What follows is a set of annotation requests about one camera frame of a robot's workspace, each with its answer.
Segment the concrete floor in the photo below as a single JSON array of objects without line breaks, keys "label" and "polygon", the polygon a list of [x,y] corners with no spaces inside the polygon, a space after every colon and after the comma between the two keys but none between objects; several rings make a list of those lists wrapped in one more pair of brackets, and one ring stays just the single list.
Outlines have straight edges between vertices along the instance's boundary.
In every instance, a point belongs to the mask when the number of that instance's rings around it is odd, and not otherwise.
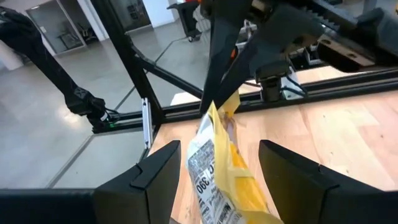
[{"label": "concrete floor", "polygon": [[[392,1],[379,2],[388,2],[391,9]],[[354,13],[362,10],[352,5],[349,9]],[[131,36],[146,57],[156,60],[184,33],[177,22]],[[137,91],[120,105],[133,85],[110,41],[58,60],[80,86],[104,98],[108,108],[141,110]],[[207,63],[206,39],[175,41],[157,61],[200,88]],[[153,74],[148,78],[162,106],[183,92]],[[34,65],[0,73],[0,114],[0,188],[96,187],[133,166],[144,149],[141,132],[90,137],[86,118],[69,112],[62,94]]]}]

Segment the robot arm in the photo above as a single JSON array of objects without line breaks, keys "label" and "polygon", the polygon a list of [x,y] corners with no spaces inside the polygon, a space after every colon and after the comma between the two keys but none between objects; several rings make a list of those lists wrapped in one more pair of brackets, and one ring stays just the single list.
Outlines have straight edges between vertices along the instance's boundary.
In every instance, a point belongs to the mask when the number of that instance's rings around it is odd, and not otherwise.
[{"label": "robot arm", "polygon": [[62,66],[51,56],[34,23],[15,10],[0,7],[0,40],[15,51],[26,55],[62,92],[72,113],[87,115],[93,126],[102,126],[117,119],[108,113],[105,101],[79,87]]},{"label": "robot arm", "polygon": [[[263,91],[278,86],[292,66],[289,54],[313,44],[321,60],[342,72],[398,66],[398,21],[382,9],[355,18],[321,0],[207,0],[202,6],[212,33],[201,112],[212,100],[221,106],[250,75]],[[257,31],[228,68],[224,55],[232,51],[245,19]]]}]

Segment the wooden table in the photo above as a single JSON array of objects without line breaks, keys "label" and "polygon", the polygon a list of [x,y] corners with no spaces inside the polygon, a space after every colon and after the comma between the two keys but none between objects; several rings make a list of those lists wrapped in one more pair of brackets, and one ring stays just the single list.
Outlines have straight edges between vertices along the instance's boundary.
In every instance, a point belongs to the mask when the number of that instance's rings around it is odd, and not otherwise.
[{"label": "wooden table", "polygon": [[[333,68],[308,70],[301,82],[345,76]],[[192,101],[177,95],[174,103]],[[249,169],[278,215],[258,161],[261,139],[269,139],[337,172],[381,190],[398,189],[398,91],[288,106],[234,116],[238,147]],[[172,218],[183,224],[201,223],[197,197],[185,168],[188,143],[199,120],[163,124],[150,153],[174,139],[181,140],[180,182]]]}]

